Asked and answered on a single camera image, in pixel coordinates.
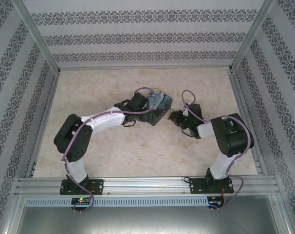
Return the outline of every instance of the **ventilation slot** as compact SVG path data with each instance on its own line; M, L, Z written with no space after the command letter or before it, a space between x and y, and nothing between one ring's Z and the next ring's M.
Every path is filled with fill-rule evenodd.
M70 197L28 198L26 207L70 207ZM95 197L95 207L153 207L153 206L207 206L206 196L185 197Z

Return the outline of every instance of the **patterned wallpaper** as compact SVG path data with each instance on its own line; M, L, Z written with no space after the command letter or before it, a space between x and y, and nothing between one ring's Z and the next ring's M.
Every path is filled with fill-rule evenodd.
M60 68L230 65L263 0L26 0Z
M54 74L9 0L0 0L0 228L24 177Z
M236 71L295 230L295 0L278 0Z

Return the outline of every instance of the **beige floor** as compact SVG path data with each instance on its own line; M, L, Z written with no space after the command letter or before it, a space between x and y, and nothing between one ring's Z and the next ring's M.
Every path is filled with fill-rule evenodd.
M65 177L53 139L68 115L105 111L131 98L142 86L158 88L171 96L174 109L183 109L182 90L192 90L205 119L238 112L223 68L62 71L34 177ZM192 100L191 95L185 98ZM92 177L200 176L213 164L218 151L214 137L187 137L170 120L162 119L155 127L139 122L131 128L114 127L93 136L84 165ZM230 172L257 174L250 151Z

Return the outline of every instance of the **blue patterned box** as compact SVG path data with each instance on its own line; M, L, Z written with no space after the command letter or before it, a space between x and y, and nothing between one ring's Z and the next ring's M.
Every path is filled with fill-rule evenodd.
M158 121L170 110L172 104L172 98L168 95L164 94L162 91L158 89L153 89L157 95L157 105L154 108L155 113L153 116L153 122L150 124L155 126ZM151 108L155 102L155 95L151 92L148 94L149 104L148 108Z

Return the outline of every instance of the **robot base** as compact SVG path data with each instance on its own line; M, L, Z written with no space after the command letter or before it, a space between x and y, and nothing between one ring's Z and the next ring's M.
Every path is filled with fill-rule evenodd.
M92 192L93 195L102 195L103 192L102 179L89 179L88 176L80 182L80 185ZM87 192L80 189L69 178L62 180L60 195L88 195Z
M188 178L191 194L232 194L234 192L230 177L224 179L214 179L210 168L206 172L205 178Z

